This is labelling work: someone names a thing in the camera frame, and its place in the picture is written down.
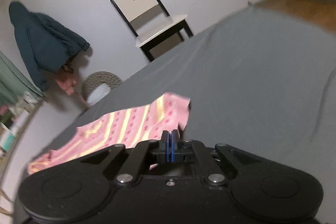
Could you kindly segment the pink yellow striped knit sweater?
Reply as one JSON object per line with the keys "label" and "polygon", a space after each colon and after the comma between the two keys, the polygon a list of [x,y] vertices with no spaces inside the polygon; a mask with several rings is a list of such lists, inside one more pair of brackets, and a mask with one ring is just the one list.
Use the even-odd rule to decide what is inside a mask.
{"label": "pink yellow striped knit sweater", "polygon": [[32,175],[114,144],[134,148],[141,141],[161,139],[165,130],[184,130],[189,120],[190,102],[189,98],[165,93],[148,105],[107,113],[78,127],[64,146],[29,162],[27,173]]}

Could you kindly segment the white black wooden chair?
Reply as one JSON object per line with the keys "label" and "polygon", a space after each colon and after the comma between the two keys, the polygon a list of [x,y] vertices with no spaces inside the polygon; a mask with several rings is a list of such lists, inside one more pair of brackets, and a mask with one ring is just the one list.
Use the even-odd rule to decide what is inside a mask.
{"label": "white black wooden chair", "polygon": [[135,37],[135,46],[152,62],[151,50],[172,36],[183,42],[181,31],[194,36],[187,15],[170,15],[161,0],[110,0]]}

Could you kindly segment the pink hanging garment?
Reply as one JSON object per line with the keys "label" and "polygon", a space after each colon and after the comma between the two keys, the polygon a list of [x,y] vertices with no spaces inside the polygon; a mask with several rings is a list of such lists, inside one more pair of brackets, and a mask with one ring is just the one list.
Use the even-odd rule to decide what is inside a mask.
{"label": "pink hanging garment", "polygon": [[63,65],[56,75],[54,75],[55,82],[64,93],[68,96],[76,96],[84,105],[86,105],[86,101],[82,95],[75,90],[75,87],[78,84],[78,79],[77,74],[69,65]]}

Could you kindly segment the dark teal hanging jacket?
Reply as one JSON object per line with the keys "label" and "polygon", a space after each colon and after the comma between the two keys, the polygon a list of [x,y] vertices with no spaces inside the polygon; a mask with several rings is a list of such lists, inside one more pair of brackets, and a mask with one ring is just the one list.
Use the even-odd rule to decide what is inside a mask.
{"label": "dark teal hanging jacket", "polygon": [[44,72],[57,73],[90,48],[82,36],[46,14],[29,11],[21,2],[10,3],[9,17],[21,58],[34,84],[43,92],[49,89]]}

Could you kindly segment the grey bed sheet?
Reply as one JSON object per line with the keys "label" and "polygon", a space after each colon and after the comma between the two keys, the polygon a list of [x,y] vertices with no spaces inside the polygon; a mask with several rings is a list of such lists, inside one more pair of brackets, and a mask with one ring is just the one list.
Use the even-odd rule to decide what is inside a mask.
{"label": "grey bed sheet", "polygon": [[335,176],[335,34],[249,7],[159,57],[113,89],[50,143],[105,113],[165,92],[190,98],[185,137],[227,143]]}

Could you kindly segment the green curtain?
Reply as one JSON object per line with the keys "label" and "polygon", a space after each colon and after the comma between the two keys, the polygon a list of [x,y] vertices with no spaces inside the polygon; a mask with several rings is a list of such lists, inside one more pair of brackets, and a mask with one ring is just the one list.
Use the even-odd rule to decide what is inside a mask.
{"label": "green curtain", "polygon": [[1,52],[1,106],[16,105],[19,101],[35,105],[44,94]]}

